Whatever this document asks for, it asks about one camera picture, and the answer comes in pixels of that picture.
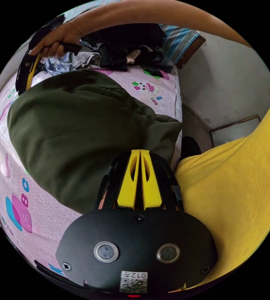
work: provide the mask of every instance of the yellow shirt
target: yellow shirt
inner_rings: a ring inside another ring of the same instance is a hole
[[[218,250],[202,285],[240,266],[270,231],[270,109],[248,137],[182,160],[176,178],[185,211],[208,227]]]

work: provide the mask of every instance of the floor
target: floor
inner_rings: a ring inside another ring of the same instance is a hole
[[[183,110],[183,136],[194,138],[199,144],[201,152],[212,148],[209,130],[204,122],[186,105],[182,104]]]

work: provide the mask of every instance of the bed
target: bed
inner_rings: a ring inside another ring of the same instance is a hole
[[[12,244],[34,267],[40,264],[47,270],[64,276],[55,251],[65,229],[80,214],[61,205],[34,182],[11,144],[7,128],[9,108],[18,97],[15,89],[17,69],[26,49],[27,45],[22,46],[0,75],[0,226]],[[179,61],[184,63],[184,56]],[[177,69],[175,64],[171,73],[163,73],[160,78],[147,74],[139,66],[130,66],[127,72],[95,71],[111,77],[156,113],[169,115],[181,122]],[[41,71],[34,77],[32,85],[50,76],[48,72]],[[181,137],[180,133],[175,145],[173,169],[180,158]]]

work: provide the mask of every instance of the black shoe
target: black shoe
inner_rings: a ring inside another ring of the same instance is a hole
[[[197,141],[192,137],[183,137],[181,147],[181,159],[201,154]]]

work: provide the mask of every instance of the qr code sticker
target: qr code sticker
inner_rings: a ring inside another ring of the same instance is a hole
[[[147,293],[147,272],[121,272],[121,293]]]

